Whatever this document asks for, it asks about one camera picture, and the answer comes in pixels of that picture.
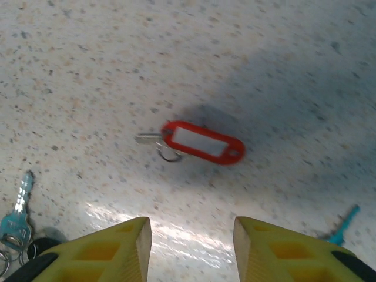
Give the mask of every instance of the key tag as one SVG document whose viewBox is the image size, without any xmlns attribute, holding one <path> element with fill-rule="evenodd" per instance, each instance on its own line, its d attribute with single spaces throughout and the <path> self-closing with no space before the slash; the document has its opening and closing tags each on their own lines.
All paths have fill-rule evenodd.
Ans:
<svg viewBox="0 0 376 282">
<path fill-rule="evenodd" d="M 169 162 L 177 162 L 184 154 L 188 154 L 225 166 L 239 162 L 246 153 L 243 142 L 236 138 L 179 120 L 167 122 L 160 135 L 136 136 L 139 143 L 148 143 L 155 139 L 159 155 Z M 164 147 L 173 149 L 176 158 L 166 158 Z"/>
<path fill-rule="evenodd" d="M 28 223 L 26 204 L 33 181 L 32 172 L 26 172 L 13 211 L 5 216 L 0 223 L 1 243 L 18 252 L 27 248 L 31 238 L 31 226 Z"/>
</svg>

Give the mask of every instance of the key ring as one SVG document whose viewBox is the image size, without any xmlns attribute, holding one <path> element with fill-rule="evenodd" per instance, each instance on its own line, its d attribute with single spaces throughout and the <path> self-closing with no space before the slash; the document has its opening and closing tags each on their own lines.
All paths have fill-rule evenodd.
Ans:
<svg viewBox="0 0 376 282">
<path fill-rule="evenodd" d="M 0 242 L 2 244 L 4 244 L 5 241 L 8 242 L 8 243 L 12 243 L 12 244 L 14 244 L 16 246 L 22 247 L 22 241 L 19 238 L 15 237 L 15 236 L 12 236 L 12 235 L 9 235 L 9 234 L 4 234 L 4 236 L 0 239 Z M 6 253 L 9 254 L 7 256 L 7 259 L 8 259 L 8 261 L 10 263 L 12 263 L 13 261 L 16 261 L 17 259 L 19 259 L 20 252 L 18 252 L 18 255 L 15 258 L 12 258 L 11 253 L 8 252 L 8 251 L 1 251 L 1 252 L 3 252 L 4 254 L 6 254 Z"/>
<path fill-rule="evenodd" d="M 2 277 L 9 269 L 10 261 L 6 253 L 0 250 L 0 260 L 5 262 L 4 269 L 0 271 L 0 277 Z"/>
<path fill-rule="evenodd" d="M 176 163 L 182 160 L 183 155 L 179 154 L 177 151 L 173 150 L 175 153 L 175 158 L 174 159 L 168 159 L 163 155 L 163 148 L 169 148 L 168 146 L 164 145 L 162 141 L 157 142 L 157 152 L 159 156 L 164 159 L 165 161 L 169 163 Z"/>
<path fill-rule="evenodd" d="M 21 266 L 23 266 L 23 265 L 25 264 L 25 259 L 23 258 L 24 254 L 25 254 L 25 250 L 19 252 L 18 262 L 19 262 L 19 264 L 20 264 Z M 32 259 L 35 259 L 35 258 L 36 258 L 36 246 L 34 245 L 34 255 L 33 255 L 33 257 L 31 258 L 31 260 L 32 260 Z"/>
<path fill-rule="evenodd" d="M 175 163 L 175 162 L 179 162 L 182 160 L 183 158 L 183 155 L 178 153 L 176 150 L 172 149 L 172 151 L 175 153 L 175 158 L 173 159 L 168 159 L 166 158 L 164 155 L 163 155 L 163 148 L 170 148 L 170 146 L 168 146 L 166 143 L 165 143 L 165 138 L 168 136 L 168 135 L 172 135 L 173 134 L 173 131 L 171 130 L 163 130 L 161 132 L 162 134 L 160 135 L 160 139 L 159 141 L 157 141 L 157 152 L 159 154 L 159 156 L 169 162 L 169 163 Z"/>
</svg>

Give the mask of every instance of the metal split ring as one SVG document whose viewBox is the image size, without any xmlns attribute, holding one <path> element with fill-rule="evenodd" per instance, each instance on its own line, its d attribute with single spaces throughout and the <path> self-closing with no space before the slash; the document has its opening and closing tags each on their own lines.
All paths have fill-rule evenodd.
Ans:
<svg viewBox="0 0 376 282">
<path fill-rule="evenodd" d="M 11 243 L 11 244 L 14 244 L 14 245 L 17 245 L 19 247 L 22 247 L 22 241 L 13 236 L 13 235 L 9 235 L 9 234 L 4 234 L 3 237 L 0 239 L 0 242 L 2 244 L 4 244 L 4 242 L 8 242 L 8 243 Z M 20 256 L 20 252 L 17 253 L 17 256 L 15 258 L 12 258 L 12 254 L 9 252 L 9 251 L 2 251 L 4 254 L 7 254 L 7 258 L 8 258 L 8 261 L 10 263 L 12 263 L 13 261 L 16 261 L 16 260 L 19 260 L 19 256 Z"/>
<path fill-rule="evenodd" d="M 177 151 L 173 150 L 173 152 L 175 153 L 175 158 L 172 158 L 172 159 L 168 159 L 166 158 L 164 155 L 163 155 L 163 148 L 169 148 L 167 145 L 163 144 L 164 142 L 157 142 L 157 151 L 158 151 L 158 154 L 159 156 L 164 159 L 165 161 L 169 162 L 169 163 L 175 163 L 175 162 L 179 162 L 182 160 L 183 158 L 183 155 L 178 153 Z"/>
<path fill-rule="evenodd" d="M 25 260 L 23 258 L 24 254 L 25 254 L 25 251 L 27 251 L 27 249 L 19 252 L 18 263 L 21 266 L 23 266 L 25 264 Z M 29 260 L 32 260 L 32 259 L 35 259 L 35 258 L 36 258 L 36 246 L 34 245 L 34 256 L 32 258 L 30 258 Z"/>
<path fill-rule="evenodd" d="M 0 250 L 0 260 L 4 261 L 5 263 L 4 268 L 0 270 L 0 277 L 2 277 L 8 271 L 11 262 L 6 253 L 2 250 Z"/>
</svg>

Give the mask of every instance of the key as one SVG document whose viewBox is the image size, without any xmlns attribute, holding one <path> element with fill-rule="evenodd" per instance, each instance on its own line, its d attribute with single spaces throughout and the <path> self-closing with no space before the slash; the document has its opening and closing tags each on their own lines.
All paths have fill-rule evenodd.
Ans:
<svg viewBox="0 0 376 282">
<path fill-rule="evenodd" d="M 31 238 L 31 226 L 28 223 L 26 204 L 33 186 L 32 172 L 26 172 L 19 188 L 17 202 L 13 211 L 0 223 L 0 241 L 16 251 L 27 248 Z"/>
<path fill-rule="evenodd" d="M 183 152 L 173 150 L 171 149 L 170 154 L 166 157 L 166 152 L 164 151 L 164 148 L 169 148 L 165 141 L 163 140 L 162 134 L 158 133 L 139 133 L 135 136 L 135 141 L 138 144 L 150 144 L 155 143 L 157 145 L 157 151 L 159 156 L 168 161 L 168 162 L 178 162 L 182 159 L 183 155 L 185 155 Z"/>
<path fill-rule="evenodd" d="M 342 246 L 345 243 L 344 240 L 344 233 L 350 226 L 351 221 L 353 220 L 354 216 L 360 211 L 359 205 L 355 205 L 350 213 L 344 218 L 342 224 L 339 228 L 331 234 L 331 236 L 327 239 L 329 243 L 336 244 L 338 246 Z"/>
</svg>

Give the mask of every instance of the blue key head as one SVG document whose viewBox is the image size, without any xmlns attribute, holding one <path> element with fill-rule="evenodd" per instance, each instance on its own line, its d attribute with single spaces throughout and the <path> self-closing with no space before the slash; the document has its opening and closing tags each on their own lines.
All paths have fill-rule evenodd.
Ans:
<svg viewBox="0 0 376 282">
<path fill-rule="evenodd" d="M 23 224 L 19 224 L 19 222 L 15 221 L 13 215 L 12 213 L 2 219 L 0 224 L 0 241 L 13 250 L 23 251 L 30 242 L 31 227 L 27 221 L 23 221 Z"/>
<path fill-rule="evenodd" d="M 338 245 L 338 246 L 342 246 L 345 243 L 345 240 L 343 239 L 343 234 L 335 234 L 331 236 L 327 240 L 327 242 Z"/>
</svg>

